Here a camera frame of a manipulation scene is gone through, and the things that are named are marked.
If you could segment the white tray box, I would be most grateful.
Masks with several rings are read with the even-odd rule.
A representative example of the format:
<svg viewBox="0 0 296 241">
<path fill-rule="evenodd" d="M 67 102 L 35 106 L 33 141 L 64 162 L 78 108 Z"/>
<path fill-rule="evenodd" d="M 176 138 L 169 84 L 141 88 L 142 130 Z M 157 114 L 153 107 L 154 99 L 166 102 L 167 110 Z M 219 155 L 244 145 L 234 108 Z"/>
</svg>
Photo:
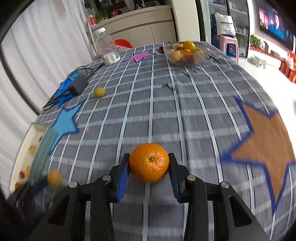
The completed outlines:
<svg viewBox="0 0 296 241">
<path fill-rule="evenodd" d="M 15 191 L 15 184 L 17 182 L 20 184 L 25 182 L 33 184 L 42 177 L 44 166 L 49 158 L 49 151 L 56 136 L 57 133 L 48 125 L 38 123 L 30 125 L 16 156 L 10 180 L 10 193 Z M 34 156 L 28 153 L 31 145 L 37 146 Z M 19 173 L 20 171 L 25 171 L 27 166 L 30 166 L 29 176 L 21 179 Z"/>
</svg>

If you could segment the yellow-green round fruit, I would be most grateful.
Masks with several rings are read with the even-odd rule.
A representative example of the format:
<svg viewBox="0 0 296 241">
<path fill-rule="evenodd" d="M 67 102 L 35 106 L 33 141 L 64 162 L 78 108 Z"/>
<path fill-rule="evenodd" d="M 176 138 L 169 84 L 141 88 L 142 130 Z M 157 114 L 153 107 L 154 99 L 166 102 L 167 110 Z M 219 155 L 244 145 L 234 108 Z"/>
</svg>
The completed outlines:
<svg viewBox="0 0 296 241">
<path fill-rule="evenodd" d="M 102 98 L 105 96 L 105 94 L 106 94 L 106 90 L 103 87 L 97 87 L 93 92 L 93 96 L 95 98 Z"/>
</svg>

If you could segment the husked physalis fruit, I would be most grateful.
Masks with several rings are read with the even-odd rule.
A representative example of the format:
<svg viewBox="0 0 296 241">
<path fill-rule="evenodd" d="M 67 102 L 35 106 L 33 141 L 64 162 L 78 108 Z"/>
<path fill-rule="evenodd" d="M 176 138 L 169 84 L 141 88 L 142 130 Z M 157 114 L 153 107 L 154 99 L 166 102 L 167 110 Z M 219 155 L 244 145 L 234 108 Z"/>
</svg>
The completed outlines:
<svg viewBox="0 0 296 241">
<path fill-rule="evenodd" d="M 61 186 L 62 183 L 62 173 L 54 169 L 48 173 L 47 182 L 48 186 L 52 188 L 57 188 Z"/>
</svg>

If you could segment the blue felt star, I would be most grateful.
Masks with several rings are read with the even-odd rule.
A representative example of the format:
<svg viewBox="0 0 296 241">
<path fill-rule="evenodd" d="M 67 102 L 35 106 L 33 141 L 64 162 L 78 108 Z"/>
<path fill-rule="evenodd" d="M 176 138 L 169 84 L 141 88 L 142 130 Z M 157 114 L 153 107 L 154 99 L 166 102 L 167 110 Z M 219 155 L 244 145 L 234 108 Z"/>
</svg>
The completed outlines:
<svg viewBox="0 0 296 241">
<path fill-rule="evenodd" d="M 56 145 L 64 135 L 78 133 L 78 127 L 76 121 L 74 120 L 75 115 L 81 109 L 81 106 L 85 101 L 80 102 L 71 109 L 62 108 L 55 123 L 51 126 L 51 129 L 57 133 L 57 136 L 52 144 L 52 147 L 49 151 L 49 155 L 52 154 Z"/>
</svg>

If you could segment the large orange mandarin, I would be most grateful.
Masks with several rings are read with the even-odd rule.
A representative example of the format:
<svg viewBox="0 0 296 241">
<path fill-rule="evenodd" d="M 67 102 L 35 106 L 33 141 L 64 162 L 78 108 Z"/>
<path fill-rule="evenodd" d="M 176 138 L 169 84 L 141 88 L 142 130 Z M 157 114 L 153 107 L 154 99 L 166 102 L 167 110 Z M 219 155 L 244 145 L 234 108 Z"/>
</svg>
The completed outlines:
<svg viewBox="0 0 296 241">
<path fill-rule="evenodd" d="M 137 146 L 129 157 L 129 168 L 138 181 L 151 184 L 165 177 L 169 168 L 166 150 L 154 143 Z"/>
</svg>

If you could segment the white shopping bag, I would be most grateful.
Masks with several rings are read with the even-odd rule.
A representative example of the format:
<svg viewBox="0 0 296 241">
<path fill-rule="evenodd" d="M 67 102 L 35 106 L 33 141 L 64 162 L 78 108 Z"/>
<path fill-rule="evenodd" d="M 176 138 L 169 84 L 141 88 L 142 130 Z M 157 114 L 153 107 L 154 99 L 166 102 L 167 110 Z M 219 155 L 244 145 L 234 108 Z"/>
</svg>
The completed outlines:
<svg viewBox="0 0 296 241">
<path fill-rule="evenodd" d="M 215 13 L 217 35 L 236 36 L 233 18 L 230 15 Z"/>
</svg>

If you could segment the small orange in tray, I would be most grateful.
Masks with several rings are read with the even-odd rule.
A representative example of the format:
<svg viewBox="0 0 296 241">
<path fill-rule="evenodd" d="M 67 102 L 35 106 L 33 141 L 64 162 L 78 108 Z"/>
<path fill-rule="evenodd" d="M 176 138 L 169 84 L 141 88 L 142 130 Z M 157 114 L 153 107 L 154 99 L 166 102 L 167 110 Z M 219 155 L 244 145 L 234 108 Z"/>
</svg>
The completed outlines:
<svg viewBox="0 0 296 241">
<path fill-rule="evenodd" d="M 20 184 L 19 182 L 17 182 L 17 183 L 15 184 L 15 189 L 18 189 L 20 186 L 21 186 L 21 184 Z"/>
</svg>

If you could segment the clear plastic bottle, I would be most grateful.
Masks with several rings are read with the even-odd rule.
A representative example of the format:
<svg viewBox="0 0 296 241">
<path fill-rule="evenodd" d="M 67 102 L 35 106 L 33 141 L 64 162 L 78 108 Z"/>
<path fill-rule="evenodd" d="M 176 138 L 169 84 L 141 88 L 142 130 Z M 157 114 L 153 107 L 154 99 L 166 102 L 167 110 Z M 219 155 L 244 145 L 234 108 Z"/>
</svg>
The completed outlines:
<svg viewBox="0 0 296 241">
<path fill-rule="evenodd" d="M 104 27 L 95 30 L 94 33 L 96 35 L 95 45 L 105 65 L 118 62 L 120 60 L 119 51 L 112 36 L 106 32 Z"/>
</svg>

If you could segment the red gift boxes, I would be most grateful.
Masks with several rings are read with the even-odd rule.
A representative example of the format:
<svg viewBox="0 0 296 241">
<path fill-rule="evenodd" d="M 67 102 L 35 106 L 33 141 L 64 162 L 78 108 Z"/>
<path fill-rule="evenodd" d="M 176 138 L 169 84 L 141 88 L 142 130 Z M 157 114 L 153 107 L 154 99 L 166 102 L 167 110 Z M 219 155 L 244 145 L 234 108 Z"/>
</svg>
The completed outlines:
<svg viewBox="0 0 296 241">
<path fill-rule="evenodd" d="M 295 53 L 290 51 L 285 59 L 281 60 L 279 71 L 282 72 L 292 83 L 296 82 Z"/>
</svg>

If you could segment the potted green plant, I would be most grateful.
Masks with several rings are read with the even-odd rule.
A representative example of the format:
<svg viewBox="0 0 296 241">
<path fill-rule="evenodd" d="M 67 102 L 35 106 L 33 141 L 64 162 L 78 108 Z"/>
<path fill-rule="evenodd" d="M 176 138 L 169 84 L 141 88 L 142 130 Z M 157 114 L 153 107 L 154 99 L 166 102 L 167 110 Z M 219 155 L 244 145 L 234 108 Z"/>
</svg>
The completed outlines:
<svg viewBox="0 0 296 241">
<path fill-rule="evenodd" d="M 261 45 L 261 40 L 255 35 L 250 36 L 250 47 L 259 49 Z"/>
</svg>

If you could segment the pink plastic stool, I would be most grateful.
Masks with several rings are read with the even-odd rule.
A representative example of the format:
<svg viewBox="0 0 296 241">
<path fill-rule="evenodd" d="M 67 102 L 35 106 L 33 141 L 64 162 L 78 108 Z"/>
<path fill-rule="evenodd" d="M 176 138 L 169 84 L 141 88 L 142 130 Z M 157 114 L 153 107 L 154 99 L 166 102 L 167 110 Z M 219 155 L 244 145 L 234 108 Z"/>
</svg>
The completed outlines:
<svg viewBox="0 0 296 241">
<path fill-rule="evenodd" d="M 239 46 L 236 37 L 216 35 L 212 39 L 212 44 L 229 58 L 238 63 Z"/>
</svg>

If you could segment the grey checkered tablecloth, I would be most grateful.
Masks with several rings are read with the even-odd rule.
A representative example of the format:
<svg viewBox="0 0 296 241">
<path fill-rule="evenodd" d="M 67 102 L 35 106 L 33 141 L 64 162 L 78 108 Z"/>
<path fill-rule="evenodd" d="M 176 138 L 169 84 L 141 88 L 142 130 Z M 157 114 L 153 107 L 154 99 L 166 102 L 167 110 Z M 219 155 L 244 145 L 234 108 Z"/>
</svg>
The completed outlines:
<svg viewBox="0 0 296 241">
<path fill-rule="evenodd" d="M 58 169 L 63 183 L 86 184 L 107 174 L 125 153 L 143 143 L 172 152 L 178 163 L 205 182 L 228 182 L 255 215 L 270 240 L 282 240 L 295 222 L 295 165 L 275 213 L 261 166 L 222 162 L 220 156 L 249 129 L 234 99 L 269 113 L 277 109 L 260 84 L 213 46 L 214 53 L 195 67 L 180 67 L 159 53 L 159 45 L 121 52 L 111 66 L 94 69 L 88 87 L 63 108 L 85 103 L 75 115 L 78 133 L 60 139 L 44 172 Z M 134 54 L 154 56 L 139 63 Z M 106 94 L 95 98 L 103 87 Z"/>
</svg>

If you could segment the wall television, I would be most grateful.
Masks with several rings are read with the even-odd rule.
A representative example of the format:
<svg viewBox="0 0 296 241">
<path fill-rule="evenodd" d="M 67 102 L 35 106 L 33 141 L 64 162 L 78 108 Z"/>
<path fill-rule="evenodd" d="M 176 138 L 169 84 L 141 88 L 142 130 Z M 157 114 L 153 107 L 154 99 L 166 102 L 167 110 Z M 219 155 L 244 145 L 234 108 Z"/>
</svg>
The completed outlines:
<svg viewBox="0 0 296 241">
<path fill-rule="evenodd" d="M 259 29 L 279 41 L 288 49 L 293 50 L 294 34 L 278 12 L 267 3 L 267 1 L 257 1 L 259 14 Z"/>
</svg>

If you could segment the pink felt star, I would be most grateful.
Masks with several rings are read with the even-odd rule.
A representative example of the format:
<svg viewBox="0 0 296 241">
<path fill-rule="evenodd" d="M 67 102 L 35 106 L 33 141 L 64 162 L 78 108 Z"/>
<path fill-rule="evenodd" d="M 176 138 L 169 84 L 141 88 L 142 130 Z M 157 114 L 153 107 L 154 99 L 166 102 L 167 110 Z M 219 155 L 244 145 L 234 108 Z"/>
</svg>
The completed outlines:
<svg viewBox="0 0 296 241">
<path fill-rule="evenodd" d="M 142 61 L 142 59 L 144 59 L 146 57 L 150 57 L 150 56 L 154 56 L 154 53 L 152 53 L 151 51 L 145 51 L 143 53 L 134 54 L 130 58 L 126 59 L 126 62 L 127 61 L 135 61 L 135 63 L 139 63 L 140 61 Z"/>
</svg>

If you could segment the brown felt star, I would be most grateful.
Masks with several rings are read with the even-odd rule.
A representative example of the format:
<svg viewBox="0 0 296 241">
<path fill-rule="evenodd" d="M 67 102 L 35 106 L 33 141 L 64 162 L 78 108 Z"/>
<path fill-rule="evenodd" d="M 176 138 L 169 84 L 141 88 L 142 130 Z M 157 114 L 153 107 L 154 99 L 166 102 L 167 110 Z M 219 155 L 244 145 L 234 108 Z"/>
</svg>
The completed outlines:
<svg viewBox="0 0 296 241">
<path fill-rule="evenodd" d="M 222 162 L 261 166 L 275 213 L 287 182 L 288 168 L 295 165 L 290 137 L 280 113 L 269 113 L 234 97 L 249 131 L 220 156 Z"/>
</svg>

